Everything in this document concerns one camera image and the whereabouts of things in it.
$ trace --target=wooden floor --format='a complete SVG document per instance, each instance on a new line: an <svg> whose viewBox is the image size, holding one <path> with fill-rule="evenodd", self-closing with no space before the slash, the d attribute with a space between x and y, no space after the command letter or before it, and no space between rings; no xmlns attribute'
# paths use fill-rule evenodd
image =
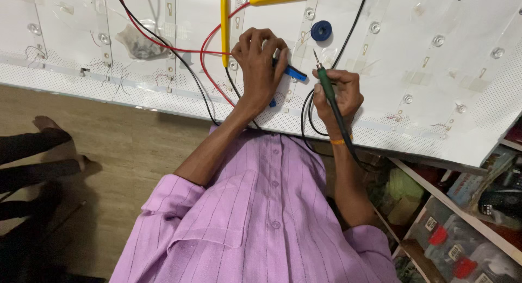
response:
<svg viewBox="0 0 522 283"><path fill-rule="evenodd" d="M50 236L44 246L47 259L71 273L109 279L141 205L158 180L205 139L210 121L0 86L0 136L37 132L31 123L37 115L55 120L74 143L9 166L68 158L74 145L95 162L81 176L64 179L64 201L51 229L87 203ZM10 200L37 194L38 187L31 186ZM1 232L20 221L2 222Z"/></svg>

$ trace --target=black wire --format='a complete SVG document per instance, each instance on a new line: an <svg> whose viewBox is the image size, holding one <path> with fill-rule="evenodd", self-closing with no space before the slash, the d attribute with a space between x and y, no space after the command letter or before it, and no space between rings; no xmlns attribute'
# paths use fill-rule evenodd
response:
<svg viewBox="0 0 522 283"><path fill-rule="evenodd" d="M323 135L323 136L328 136L328 133L322 133L322 132L319 132L315 126L314 126L314 122L312 121L312 102L314 100L314 91L312 90L312 98L310 99L310 101L308 102L308 122L310 123L310 126L312 126L312 129L314 129L314 131L319 134L319 135Z"/></svg>
<svg viewBox="0 0 522 283"><path fill-rule="evenodd" d="M134 14L129 11L129 9L127 8L127 6L125 5L125 3L123 2L123 0L119 0L121 5L124 7L124 9L129 13L129 15L134 19L134 21L136 22L136 24L140 25L143 29L145 29L148 33L151 33L155 38L159 39L164 45L169 45L168 43L165 42L165 40L163 40L161 37L159 37L158 35L156 35L156 33L152 32L151 30L149 30L147 27L143 26L142 23L140 23L140 21L138 19L136 19L136 17L134 16ZM188 69L188 71L191 73L192 75L192 78L194 78L194 81L196 82L196 85L199 89L199 92L201 93L201 96L203 97L203 101L205 102L205 105L207 106L207 111L208 111L208 115L210 116L210 119L212 120L212 122L216 125L216 126L219 126L219 123L214 119L214 117L212 117L212 113L210 112L210 107L208 106L208 102L207 102L207 99L205 98L205 94L203 93L203 89L201 89L201 86L199 85L199 81L198 79L196 78L196 75L194 74L194 72L192 71L191 67L187 64L187 62L179 56L179 54L172 50L171 51L174 53L174 55L176 55L176 57L181 61L181 63L183 63L186 68Z"/></svg>
<svg viewBox="0 0 522 283"><path fill-rule="evenodd" d="M361 15L361 12L362 12L362 8L364 7L364 3L366 2L366 0L362 0L361 2L361 5L359 6L359 10L357 11L357 14L356 14L356 18L355 20L353 21L353 24L352 24L352 27L350 29L350 32L348 33L348 36L346 37L346 39L344 40L344 43L343 43L343 47L341 47L341 50L339 52L339 55L336 57L335 61L334 61L334 64L332 65L332 69L335 69L335 66L337 65L337 63L339 62L339 59L341 58L341 55L343 54L344 52L344 49L346 48L346 45L348 43L348 40L350 39L350 37L352 36L352 33L353 33L353 30L355 29L356 25L357 25L357 21L359 20L359 17ZM322 156L329 156L329 157L333 157L333 155L328 155L328 154L324 154L324 153L319 153L317 152L315 149L313 149L312 147L310 147L310 145L306 142L306 136L304 136L304 110L306 108L306 102L308 101L308 99L310 98L310 102L308 104L308 118L309 118L309 122L310 122L310 126L312 126L312 129L320 134L320 135L323 135L323 136L328 136L327 133L322 133L322 132L319 132L316 127L314 126L313 122L312 122L312 102L313 102L313 98L314 98L314 90L312 89L310 91L310 93L308 93L308 96L306 97L306 99L304 100L304 103L303 103L303 108L301 110L301 136L303 137L303 141L306 145L306 147L308 147L311 151L319 154L319 155L322 155ZM348 140L348 142L345 140L345 143L346 145L348 146L348 148L352 148L351 151L353 150L353 144L351 143L351 141ZM359 163L359 166L361 166L363 169L365 169L366 171L371 171L369 169L367 169L365 166L362 166L362 164L365 164L367 166L371 166L371 167L374 167L373 165L369 164L369 163L365 163L365 162L361 162L360 160L357 159L357 156L356 155L353 155L352 156L358 163Z"/></svg>
<svg viewBox="0 0 522 283"><path fill-rule="evenodd" d="M230 85L232 85L232 89L234 89L235 94L238 96L238 99L240 99L240 98L241 98L241 95L239 95L239 91L238 91L238 89L235 87L234 81L232 81L232 77L230 76L230 73L228 72L228 67L225 67L225 72L226 72L226 76L229 78ZM256 123L256 121L252 120L252 122L254 123L254 125L256 125L256 127L257 127L259 130L263 131L263 130L261 129L261 127Z"/></svg>

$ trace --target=blue tape roll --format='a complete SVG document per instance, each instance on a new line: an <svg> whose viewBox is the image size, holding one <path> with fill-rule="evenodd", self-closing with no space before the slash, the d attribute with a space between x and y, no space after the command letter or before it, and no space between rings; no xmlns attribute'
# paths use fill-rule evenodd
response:
<svg viewBox="0 0 522 283"><path fill-rule="evenodd" d="M325 41L331 35L331 24L328 21L320 20L312 26L310 35L315 41Z"/></svg>

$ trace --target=dotted white surface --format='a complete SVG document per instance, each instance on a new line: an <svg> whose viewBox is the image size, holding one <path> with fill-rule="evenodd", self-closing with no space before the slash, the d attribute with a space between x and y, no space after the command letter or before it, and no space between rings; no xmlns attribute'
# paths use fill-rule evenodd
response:
<svg viewBox="0 0 522 283"><path fill-rule="evenodd" d="M15 58L23 61L26 58L25 50L2 51L0 56ZM138 73L128 73L126 66L114 61L111 69L104 66L99 59L92 59L88 64L81 65L75 62L60 58L56 52L48 49L48 58L43 60L36 58L37 51L33 48L27 50L27 57L22 66L15 66L9 63L0 63L0 82L15 86L29 87L36 90L56 92L62 94L75 95L100 101L112 101L114 103L126 104L130 106L140 106L147 109L157 109L161 112L169 112L184 116L209 119L208 112L192 77L187 78L185 74L177 70L175 78L170 81L165 69L157 69L152 74L143 75ZM39 64L46 64L46 69L39 69ZM61 67L69 70L70 74L63 74L53 67ZM96 78L81 77L76 70L81 67L90 69L91 74ZM522 110L522 42L516 51L506 60L504 66L497 73L491 85L481 94L476 102L476 106L471 109L469 118L482 131L487 131L489 136L498 135L510 126ZM204 74L197 73L199 78ZM222 88L227 97L236 100L237 96L233 91L227 91L225 81L215 78L218 86ZM213 86L204 86L204 93L209 95L212 100L223 103L210 102L210 110L217 120L224 120L231 112L232 107L225 104L221 95ZM237 84L240 94L243 93L243 85ZM290 113L271 112L266 110L261 113L256 122L264 129L279 131L290 134L301 134L300 114L304 98L294 95L291 102L284 101L284 95L276 93L275 100L277 106L288 108ZM448 142L443 139L444 135L449 135L445 124L440 123L429 127L416 127L406 115L394 115L386 113L379 118L370 117L365 114L356 115L356 125L353 127L354 143L361 146L370 146L380 149L395 150L407 153L427 155L441 159L459 160L459 155L466 154L469 148L459 150L458 142ZM326 132L323 123L314 113L314 125L319 131ZM415 130L429 137L415 136L407 133L407 130ZM305 114L305 134L314 138L327 139L315 133L308 123ZM473 139L472 142L481 143L480 139ZM496 142L483 142L492 149ZM480 165L480 162L487 153L482 153L474 161L461 161L470 165Z"/></svg>
<svg viewBox="0 0 522 283"><path fill-rule="evenodd" d="M471 111L478 127L504 133L522 110L522 40Z"/></svg>

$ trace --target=red wire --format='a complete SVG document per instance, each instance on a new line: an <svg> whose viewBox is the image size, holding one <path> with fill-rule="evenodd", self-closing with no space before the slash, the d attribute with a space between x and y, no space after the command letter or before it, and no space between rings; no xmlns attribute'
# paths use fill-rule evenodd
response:
<svg viewBox="0 0 522 283"><path fill-rule="evenodd" d="M250 4L250 2L246 2L245 4L239 6L238 8L236 8L230 15L229 15L229 19L235 15L235 13L237 13L238 11L240 11L241 9L243 9L245 6L248 6ZM140 27L136 24L136 22L134 22L134 19L132 19L131 15L129 14L129 12L125 11L127 13L127 16L129 17L129 19L131 20L131 22L134 24L134 27L136 27L136 29L138 29L138 31L143 34L143 36L145 36L147 39L149 39L150 41L154 42L155 44L159 45L159 46L162 46L162 47L166 47L166 48L169 48L169 49L172 49L172 50L175 50L175 51L181 51L181 52L185 52L185 53L199 53L199 60L201 62L201 68L203 69L203 71L205 72L206 76L208 77L208 79L212 82L212 84L214 85L214 87L219 91L219 93L221 93L221 95L225 98L225 100L231 105L231 106L234 106L234 104L232 103L232 101L230 99L228 99L228 97L225 95L225 93L221 90L221 88L219 88L219 86L214 82L214 80L212 79L212 77L210 77L210 74L208 73L207 71L207 68L205 67L205 63L204 63L204 60L203 60L203 53L213 53L213 54L228 54L230 55L230 53L222 53L222 52L219 52L219 51L206 51L204 50L205 48L205 45L207 44L207 41L212 37L212 35L219 29L221 28L221 24L219 24L216 28L214 28L214 30L207 36L207 39L205 39L205 41L203 42L203 45L201 46L201 50L188 50L188 49L181 49L181 48L175 48L175 47L171 47L171 46L168 46L168 45L164 45L164 44L161 44L157 41L155 41L154 39L150 38L149 36L147 36L147 34L145 34L141 29Z"/></svg>
<svg viewBox="0 0 522 283"><path fill-rule="evenodd" d="M235 13L239 12L241 9L243 9L245 6L249 5L250 2L247 2L243 5L241 5L240 7L236 8L235 11L231 12L230 15L229 15L229 19L235 15ZM219 88L219 86L214 82L214 80L210 77L210 74L207 72L207 68L205 67L205 63L203 61L203 49L205 48L205 45L207 44L207 41L212 37L212 35L214 35L214 33L219 29L221 28L221 24L219 24L216 28L214 28L214 30L212 30L212 32L210 32L210 34L207 36L207 39L205 39L205 42L203 42L203 45L201 46L201 52L199 53L199 61L201 62L201 68L203 69L203 71L205 72L206 76L208 77L208 79L212 82L212 84L214 84L214 87L219 91L219 93L221 93L221 95L225 98L226 101L228 101L228 103L231 105L231 106L234 106L234 104L232 103L232 101L230 101L230 99L228 99L228 97L225 95L225 93L223 93L223 91L221 90L221 88Z"/></svg>
<svg viewBox="0 0 522 283"><path fill-rule="evenodd" d="M125 11L127 13L127 16L129 17L129 19L131 20L131 22L134 24L134 27L136 27L136 29L138 29L138 31L143 34L143 36L145 36L147 39L149 39L150 41L154 42L155 44L161 46L161 47L166 47L168 49L172 49L172 50L175 50L175 51L181 51L183 53L199 53L201 52L200 50L189 50L189 49L181 49L181 48L176 48L176 47L172 47L172 46L168 46L168 45L164 45L162 43L159 43L157 42L156 40L150 38L149 36L147 36L147 34L145 34L141 29L140 27L136 24L136 22L134 22L134 19L132 19L131 15ZM230 53L222 53L220 51L204 51L205 53L213 53L213 54L229 54Z"/></svg>

